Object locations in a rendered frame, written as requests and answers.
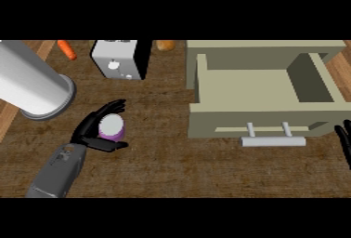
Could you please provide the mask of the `brown bread roll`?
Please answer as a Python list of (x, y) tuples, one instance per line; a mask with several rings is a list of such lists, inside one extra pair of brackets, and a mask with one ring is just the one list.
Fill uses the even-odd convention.
[(161, 51), (171, 51), (176, 48), (174, 40), (158, 40), (157, 47)]

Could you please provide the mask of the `beige open drawer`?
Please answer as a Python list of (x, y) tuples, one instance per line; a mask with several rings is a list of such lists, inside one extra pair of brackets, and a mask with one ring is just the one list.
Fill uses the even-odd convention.
[(196, 101), (189, 104), (192, 138), (239, 138), (254, 125), (258, 136), (319, 137), (351, 119), (351, 102), (316, 53), (301, 54), (283, 70), (210, 70), (196, 58)]

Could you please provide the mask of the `beige cabinet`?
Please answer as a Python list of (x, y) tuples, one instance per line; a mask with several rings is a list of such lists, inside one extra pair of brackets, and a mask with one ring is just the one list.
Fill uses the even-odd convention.
[(186, 88), (195, 88), (201, 54), (211, 70), (282, 70), (301, 53), (317, 53), (326, 63), (344, 48), (342, 40), (186, 40)]

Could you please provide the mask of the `orange carrot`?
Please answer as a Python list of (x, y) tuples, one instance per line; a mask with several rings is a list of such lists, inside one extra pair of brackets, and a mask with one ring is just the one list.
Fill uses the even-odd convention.
[(59, 40), (58, 41), (58, 46), (59, 46), (62, 52), (65, 53), (68, 59), (75, 60), (77, 59), (77, 54), (73, 50), (73, 47), (71, 47), (68, 41), (67, 40)]

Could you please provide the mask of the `white cylindrical container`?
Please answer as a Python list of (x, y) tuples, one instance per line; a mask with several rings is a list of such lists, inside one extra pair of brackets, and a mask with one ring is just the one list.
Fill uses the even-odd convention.
[(21, 40), (0, 40), (0, 99), (28, 119), (55, 118), (74, 101), (77, 87)]

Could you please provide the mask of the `purple can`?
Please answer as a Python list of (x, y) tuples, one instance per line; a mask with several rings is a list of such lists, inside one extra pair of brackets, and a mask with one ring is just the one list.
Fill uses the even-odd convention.
[(126, 122), (117, 113), (108, 114), (99, 123), (99, 136), (115, 142), (121, 141), (126, 132)]

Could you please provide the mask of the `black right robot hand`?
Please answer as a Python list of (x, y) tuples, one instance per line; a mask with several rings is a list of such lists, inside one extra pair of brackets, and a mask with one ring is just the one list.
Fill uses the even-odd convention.
[(335, 126), (335, 132), (339, 136), (344, 157), (351, 169), (351, 120), (345, 119), (342, 123), (344, 126)]

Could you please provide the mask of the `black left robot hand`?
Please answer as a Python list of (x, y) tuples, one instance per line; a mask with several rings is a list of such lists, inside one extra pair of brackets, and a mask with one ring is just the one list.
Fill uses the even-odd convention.
[(89, 148), (102, 151), (114, 152), (129, 146), (124, 141), (112, 141), (99, 137), (99, 123), (104, 117), (112, 113), (126, 111), (126, 100), (117, 99), (109, 102), (98, 111), (92, 112), (80, 125), (75, 127), (71, 136), (71, 143), (87, 146)]

